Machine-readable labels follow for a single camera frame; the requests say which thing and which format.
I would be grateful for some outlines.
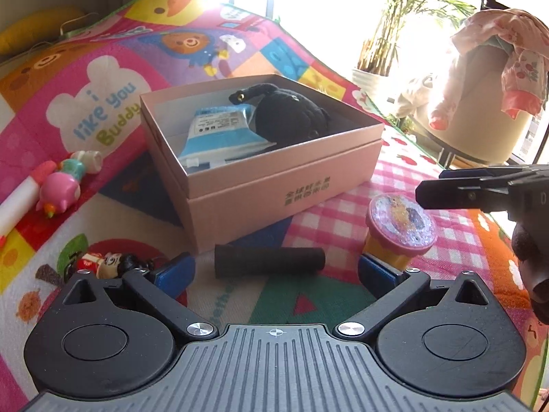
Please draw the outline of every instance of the red triangle print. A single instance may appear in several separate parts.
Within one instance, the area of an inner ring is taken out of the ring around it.
[[[304,294],[299,294],[295,301],[294,316],[316,311],[316,306]]]

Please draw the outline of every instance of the ribbed gray plate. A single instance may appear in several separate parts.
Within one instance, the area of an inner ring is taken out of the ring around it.
[[[28,410],[519,412],[528,409],[507,393],[471,402],[422,396],[390,378],[377,365],[367,346],[336,340],[321,325],[231,325],[218,339],[189,344],[164,378],[140,392],[97,402],[78,402],[45,393]]]

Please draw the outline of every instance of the beige chair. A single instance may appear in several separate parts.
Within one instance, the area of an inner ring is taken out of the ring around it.
[[[447,167],[452,155],[480,164],[507,161],[531,115],[521,111],[516,119],[501,111],[501,73],[509,57],[495,46],[479,46],[468,54],[463,97],[446,130],[433,130],[427,106],[413,117],[419,133],[443,148],[439,162]]]

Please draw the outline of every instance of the pink gingham pattern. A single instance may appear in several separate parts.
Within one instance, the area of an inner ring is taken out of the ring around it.
[[[417,185],[422,180],[436,178],[441,170],[421,159],[421,152],[413,144],[402,144],[403,136],[399,135],[398,142],[392,136],[396,136],[394,131],[386,128],[383,149],[396,147],[390,153],[382,152],[372,179],[294,215],[284,246],[322,247],[328,266],[325,271],[344,270],[352,279],[366,237],[364,219],[370,200],[380,193],[391,192],[404,193],[414,199]],[[413,266],[435,279],[451,279],[460,271],[471,269],[491,287],[488,261],[467,211],[433,210],[430,214],[435,219],[439,237],[426,255],[412,261]]]

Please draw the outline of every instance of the yellow pillow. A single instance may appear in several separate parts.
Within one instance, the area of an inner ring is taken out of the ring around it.
[[[63,23],[84,15],[73,6],[32,13],[0,32],[0,55],[19,54],[37,43],[55,40],[59,38]]]

